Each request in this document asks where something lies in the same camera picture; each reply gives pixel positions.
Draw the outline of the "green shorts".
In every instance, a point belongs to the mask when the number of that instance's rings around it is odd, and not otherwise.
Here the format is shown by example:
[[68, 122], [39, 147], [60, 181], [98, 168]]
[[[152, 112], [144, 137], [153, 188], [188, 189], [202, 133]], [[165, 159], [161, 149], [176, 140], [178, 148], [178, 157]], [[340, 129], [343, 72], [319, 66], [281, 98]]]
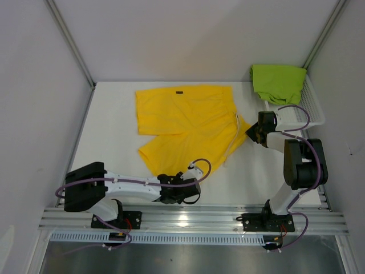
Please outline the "green shorts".
[[258, 65], [250, 68], [254, 92], [276, 105], [298, 105], [307, 70], [289, 65]]

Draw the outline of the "yellow shorts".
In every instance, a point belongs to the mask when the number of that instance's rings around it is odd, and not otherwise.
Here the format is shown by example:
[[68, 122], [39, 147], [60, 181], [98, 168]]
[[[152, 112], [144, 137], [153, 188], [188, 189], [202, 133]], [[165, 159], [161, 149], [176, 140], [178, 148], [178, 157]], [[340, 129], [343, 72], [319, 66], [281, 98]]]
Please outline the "yellow shorts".
[[247, 139], [230, 86], [160, 87], [135, 92], [139, 135], [154, 138], [138, 153], [151, 174], [175, 174], [204, 158], [216, 172]]

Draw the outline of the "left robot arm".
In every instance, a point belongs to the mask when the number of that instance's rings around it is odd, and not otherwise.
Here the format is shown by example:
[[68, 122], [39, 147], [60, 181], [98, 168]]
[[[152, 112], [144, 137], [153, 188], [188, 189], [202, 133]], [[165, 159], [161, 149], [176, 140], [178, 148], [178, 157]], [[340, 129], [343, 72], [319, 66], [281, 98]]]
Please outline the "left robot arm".
[[203, 171], [191, 164], [187, 171], [174, 176], [138, 178], [107, 171], [103, 162], [93, 162], [69, 172], [64, 189], [66, 212], [90, 212], [111, 228], [124, 221], [121, 212], [123, 198], [142, 199], [162, 204], [181, 204], [187, 198], [199, 197], [198, 181]]

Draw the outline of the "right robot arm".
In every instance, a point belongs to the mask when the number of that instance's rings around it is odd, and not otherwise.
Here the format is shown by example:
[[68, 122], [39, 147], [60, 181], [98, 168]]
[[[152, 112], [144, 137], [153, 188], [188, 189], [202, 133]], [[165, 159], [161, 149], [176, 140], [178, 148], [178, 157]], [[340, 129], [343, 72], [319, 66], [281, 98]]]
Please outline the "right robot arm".
[[328, 180], [325, 154], [320, 139], [305, 139], [293, 130], [278, 131], [278, 117], [273, 111], [260, 111], [258, 121], [247, 131], [257, 144], [283, 153], [284, 183], [279, 191], [266, 201], [260, 213], [241, 215], [244, 226], [274, 230], [286, 221], [292, 221], [293, 206], [308, 192]]

